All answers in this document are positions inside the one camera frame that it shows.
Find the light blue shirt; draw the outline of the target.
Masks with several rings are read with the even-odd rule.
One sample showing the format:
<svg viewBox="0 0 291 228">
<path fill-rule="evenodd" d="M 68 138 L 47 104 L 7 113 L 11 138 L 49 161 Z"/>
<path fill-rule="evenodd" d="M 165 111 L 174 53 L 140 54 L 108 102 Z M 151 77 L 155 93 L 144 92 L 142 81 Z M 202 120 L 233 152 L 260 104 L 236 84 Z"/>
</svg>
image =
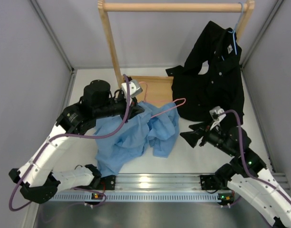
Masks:
<svg viewBox="0 0 291 228">
<path fill-rule="evenodd" d="M 97 139 L 97 168 L 102 177 L 118 175 L 123 165 L 144 154 L 148 147 L 155 157 L 167 158 L 179 136 L 179 114 L 175 103 L 156 107 L 140 102 L 144 111 L 114 135 Z"/>
</svg>

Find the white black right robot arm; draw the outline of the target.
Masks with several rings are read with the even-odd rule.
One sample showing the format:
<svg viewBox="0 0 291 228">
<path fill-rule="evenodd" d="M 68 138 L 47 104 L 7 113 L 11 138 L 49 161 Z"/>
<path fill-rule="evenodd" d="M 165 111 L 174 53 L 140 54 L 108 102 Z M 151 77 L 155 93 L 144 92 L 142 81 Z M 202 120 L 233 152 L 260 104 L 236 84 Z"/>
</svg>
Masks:
<svg viewBox="0 0 291 228">
<path fill-rule="evenodd" d="M 213 175 L 202 175 L 203 190 L 232 190 L 251 204 L 273 228 L 291 228 L 291 197 L 279 184 L 266 163 L 249 145 L 251 139 L 243 128 L 233 127 L 225 132 L 221 127 L 210 128 L 202 122 L 182 132 L 191 147 L 206 143 L 232 159 Z"/>
</svg>

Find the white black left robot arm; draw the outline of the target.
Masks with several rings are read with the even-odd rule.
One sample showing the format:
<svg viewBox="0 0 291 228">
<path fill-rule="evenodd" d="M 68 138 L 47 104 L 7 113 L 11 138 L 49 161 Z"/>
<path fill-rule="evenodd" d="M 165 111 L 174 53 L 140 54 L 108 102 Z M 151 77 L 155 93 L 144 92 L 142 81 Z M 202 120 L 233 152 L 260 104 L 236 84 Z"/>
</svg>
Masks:
<svg viewBox="0 0 291 228">
<path fill-rule="evenodd" d="M 80 100 L 63 110 L 36 153 L 20 168 L 10 170 L 9 177 L 16 184 L 14 191 L 30 202 L 42 204 L 63 190 L 95 190 L 100 186 L 102 175 L 93 164 L 63 172 L 54 172 L 53 168 L 75 140 L 87 138 L 86 132 L 96 126 L 98 119 L 114 116 L 122 119 L 111 133 L 95 136 L 105 139 L 144 111 L 137 104 L 136 96 L 143 90 L 136 80 L 127 77 L 114 94 L 110 90 L 110 84 L 99 79 L 84 87 Z"/>
</svg>

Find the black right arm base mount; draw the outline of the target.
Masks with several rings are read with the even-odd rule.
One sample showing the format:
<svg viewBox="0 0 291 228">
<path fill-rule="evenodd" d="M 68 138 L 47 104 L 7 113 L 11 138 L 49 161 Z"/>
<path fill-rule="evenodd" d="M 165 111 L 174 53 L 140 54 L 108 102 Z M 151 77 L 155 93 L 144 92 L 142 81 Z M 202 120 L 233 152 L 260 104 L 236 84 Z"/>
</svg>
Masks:
<svg viewBox="0 0 291 228">
<path fill-rule="evenodd" d="M 212 174 L 200 175 L 200 184 L 202 190 L 210 193 L 215 193 L 219 190 L 229 190 L 226 179 Z"/>
</svg>

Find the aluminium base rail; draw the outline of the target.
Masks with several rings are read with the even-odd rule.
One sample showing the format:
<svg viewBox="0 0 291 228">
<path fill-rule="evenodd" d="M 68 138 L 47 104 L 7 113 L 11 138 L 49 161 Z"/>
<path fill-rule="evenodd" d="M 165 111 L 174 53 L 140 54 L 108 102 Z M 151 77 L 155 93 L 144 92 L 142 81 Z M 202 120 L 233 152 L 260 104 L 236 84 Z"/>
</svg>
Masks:
<svg viewBox="0 0 291 228">
<path fill-rule="evenodd" d="M 199 173 L 122 173 L 116 176 L 114 191 L 122 192 L 197 192 L 201 189 Z"/>
</svg>

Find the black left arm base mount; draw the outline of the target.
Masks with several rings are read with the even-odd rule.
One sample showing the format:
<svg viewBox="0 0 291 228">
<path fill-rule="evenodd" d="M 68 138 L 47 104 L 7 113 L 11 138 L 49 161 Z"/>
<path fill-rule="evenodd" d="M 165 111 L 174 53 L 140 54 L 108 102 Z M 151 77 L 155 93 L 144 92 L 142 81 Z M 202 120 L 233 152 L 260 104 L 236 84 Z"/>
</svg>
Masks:
<svg viewBox="0 0 291 228">
<path fill-rule="evenodd" d="M 106 177 L 95 177 L 89 184 L 91 190 L 114 190 L 116 185 L 116 176 L 109 175 Z"/>
</svg>

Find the black shirt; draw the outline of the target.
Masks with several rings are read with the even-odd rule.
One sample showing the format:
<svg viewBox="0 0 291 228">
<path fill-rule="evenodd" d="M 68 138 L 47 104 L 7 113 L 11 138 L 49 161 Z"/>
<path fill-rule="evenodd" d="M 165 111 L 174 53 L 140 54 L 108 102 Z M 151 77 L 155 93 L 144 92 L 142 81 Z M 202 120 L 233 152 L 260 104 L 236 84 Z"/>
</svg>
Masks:
<svg viewBox="0 0 291 228">
<path fill-rule="evenodd" d="M 210 120 L 216 106 L 235 110 L 243 119 L 244 92 L 240 72 L 242 49 L 231 28 L 209 21 L 183 66 L 166 70 L 173 78 L 173 99 L 185 98 L 180 117 L 194 122 Z"/>
</svg>

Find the pink wire hanger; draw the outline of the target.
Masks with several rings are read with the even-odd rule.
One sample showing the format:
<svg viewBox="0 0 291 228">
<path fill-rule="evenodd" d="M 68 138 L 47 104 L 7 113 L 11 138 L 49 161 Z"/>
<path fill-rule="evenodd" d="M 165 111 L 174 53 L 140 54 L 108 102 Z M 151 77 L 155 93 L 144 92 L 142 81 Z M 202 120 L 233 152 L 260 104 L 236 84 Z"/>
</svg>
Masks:
<svg viewBox="0 0 291 228">
<path fill-rule="evenodd" d="M 143 89 L 143 93 L 144 93 L 144 98 L 143 98 L 143 101 L 144 102 L 147 102 L 147 97 L 148 97 L 148 83 L 146 81 L 141 81 L 139 82 L 140 84 L 140 87 Z M 156 100 L 156 102 L 158 102 L 159 104 L 167 104 L 167 100 Z M 156 113 L 155 115 L 153 115 L 151 118 L 154 118 L 154 117 L 157 117 L 161 114 L 164 114 L 164 113 L 167 113 L 173 109 L 177 109 L 178 107 L 181 107 L 183 106 L 185 103 L 186 103 L 186 98 L 178 98 L 178 99 L 175 99 L 173 101 L 170 101 L 170 103 L 174 103 L 175 105 L 169 109 L 166 109 L 164 111 L 161 111 L 159 113 Z"/>
</svg>

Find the wooden clothes rack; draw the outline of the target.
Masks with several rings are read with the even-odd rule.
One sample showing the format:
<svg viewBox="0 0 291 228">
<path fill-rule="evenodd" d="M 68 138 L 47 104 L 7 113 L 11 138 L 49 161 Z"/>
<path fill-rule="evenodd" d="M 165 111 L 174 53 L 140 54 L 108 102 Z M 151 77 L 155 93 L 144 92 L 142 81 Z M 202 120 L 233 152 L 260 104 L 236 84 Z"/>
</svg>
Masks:
<svg viewBox="0 0 291 228">
<path fill-rule="evenodd" d="M 172 78 L 165 69 L 182 64 L 210 20 L 232 16 L 241 38 L 255 8 L 253 0 L 99 0 L 97 9 L 118 84 L 123 74 L 148 83 L 147 102 L 172 101 Z"/>
</svg>

